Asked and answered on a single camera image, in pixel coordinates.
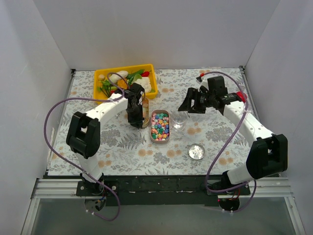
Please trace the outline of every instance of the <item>red clip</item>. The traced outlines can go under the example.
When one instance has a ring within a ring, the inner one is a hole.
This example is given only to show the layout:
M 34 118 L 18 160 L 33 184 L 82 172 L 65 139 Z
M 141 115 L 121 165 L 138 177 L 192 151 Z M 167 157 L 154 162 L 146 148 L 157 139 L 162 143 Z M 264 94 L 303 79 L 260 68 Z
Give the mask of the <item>red clip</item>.
M 241 92 L 237 92 L 236 94 L 240 97 L 240 99 L 243 101 L 243 103 L 246 102 L 246 94 L 245 93 L 244 93 L 245 96 L 243 96 L 243 94 Z

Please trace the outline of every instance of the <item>plastic vegetable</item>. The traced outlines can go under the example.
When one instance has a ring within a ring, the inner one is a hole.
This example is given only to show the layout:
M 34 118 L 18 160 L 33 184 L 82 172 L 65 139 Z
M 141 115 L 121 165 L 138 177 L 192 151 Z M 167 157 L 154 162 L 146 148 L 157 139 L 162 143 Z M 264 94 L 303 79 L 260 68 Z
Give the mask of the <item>plastic vegetable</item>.
M 97 91 L 98 91 L 98 92 L 101 92 L 101 87 L 97 87 Z
M 101 81 L 102 87 L 100 87 L 100 90 L 109 98 L 110 92 L 111 92 L 111 83 L 108 80 Z
M 142 76 L 142 77 L 148 77 L 149 74 L 150 74 L 150 73 L 149 73 L 148 71 L 145 71 L 141 76 Z
M 133 79 L 133 82 L 132 83 L 134 83 L 135 81 L 137 81 L 138 79 L 141 79 L 142 78 L 142 76 L 140 75 L 140 74 L 136 74 L 135 76 L 134 76 L 134 79 Z
M 127 83 L 124 81 L 124 80 L 119 80 L 117 82 L 117 85 L 120 87 L 120 88 L 123 88 L 123 89 L 127 89 Z
M 128 72 L 127 71 L 120 71 L 120 72 L 117 72 L 119 75 L 121 75 L 123 78 L 126 78 L 128 76 Z M 118 80 L 121 80 L 121 77 L 116 75 L 116 74 L 112 74 L 110 76 L 110 80 L 112 83 L 117 83 Z
M 131 85 L 133 80 L 134 80 L 134 76 L 136 74 L 142 74 L 144 73 L 145 70 L 138 70 L 137 72 L 133 72 L 131 74 L 128 74 L 128 76 L 126 77 L 126 79 L 128 79 L 128 85 Z
M 98 76 L 98 80 L 99 80 L 99 81 L 102 81 L 104 78 L 105 78 L 105 76 L 104 76 L 103 74 L 100 74 L 100 75 Z
M 148 77 L 142 77 L 141 79 L 138 79 L 135 81 L 135 83 L 141 85 L 143 89 L 145 89 L 146 93 L 149 93 L 151 91 L 151 84 L 150 84 L 150 79 Z

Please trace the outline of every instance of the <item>yellow tray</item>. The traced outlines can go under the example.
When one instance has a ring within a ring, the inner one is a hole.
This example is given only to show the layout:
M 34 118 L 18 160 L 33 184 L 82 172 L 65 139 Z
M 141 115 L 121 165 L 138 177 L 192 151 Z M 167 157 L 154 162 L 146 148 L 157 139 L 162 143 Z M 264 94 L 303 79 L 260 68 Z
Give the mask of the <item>yellow tray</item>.
M 145 70 L 148 71 L 149 79 L 151 83 L 151 87 L 155 92 L 150 92 L 146 94 L 146 97 L 148 99 L 154 99 L 157 95 L 157 82 L 156 82 L 156 76 L 155 76 L 155 70 L 153 68 L 152 64 L 146 64 L 146 65 L 134 65 L 134 66 L 127 66 L 127 67 L 119 67 L 119 68 L 111 68 L 111 69 L 105 69 L 105 70 L 96 70 L 94 72 L 94 83 L 93 83 L 93 98 L 95 99 L 108 99 L 103 92 L 99 92 L 97 90 L 97 87 L 102 85 L 99 81 L 98 77 L 99 75 L 104 75 L 105 79 L 107 79 L 107 74 L 109 72 L 119 72 L 121 70 L 127 71 L 128 73 L 136 72 L 138 70 Z

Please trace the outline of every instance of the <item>white wall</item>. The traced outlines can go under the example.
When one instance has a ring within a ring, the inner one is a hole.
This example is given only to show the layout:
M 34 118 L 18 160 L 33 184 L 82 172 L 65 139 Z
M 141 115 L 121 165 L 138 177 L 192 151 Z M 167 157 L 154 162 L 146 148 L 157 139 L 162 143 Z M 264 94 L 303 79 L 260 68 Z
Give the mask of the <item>white wall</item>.
M 262 123 L 289 140 L 287 175 L 313 234 L 313 0 L 280 1 L 246 70 Z
M 70 68 L 245 65 L 279 0 L 34 0 Z
M 32 0 L 0 0 L 0 32 L 0 234 L 16 235 L 45 172 L 44 118 L 65 96 L 70 69 Z

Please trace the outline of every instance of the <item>white cauliflower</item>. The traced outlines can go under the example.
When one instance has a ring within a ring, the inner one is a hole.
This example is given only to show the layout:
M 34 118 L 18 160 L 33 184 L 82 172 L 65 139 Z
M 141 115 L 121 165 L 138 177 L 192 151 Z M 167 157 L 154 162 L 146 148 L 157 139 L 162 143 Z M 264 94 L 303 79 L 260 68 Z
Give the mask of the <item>white cauliflower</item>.
M 141 79 L 137 79 L 134 83 L 137 83 L 145 89 L 146 93 L 149 93 L 152 89 L 150 84 L 150 79 L 148 77 L 142 77 Z

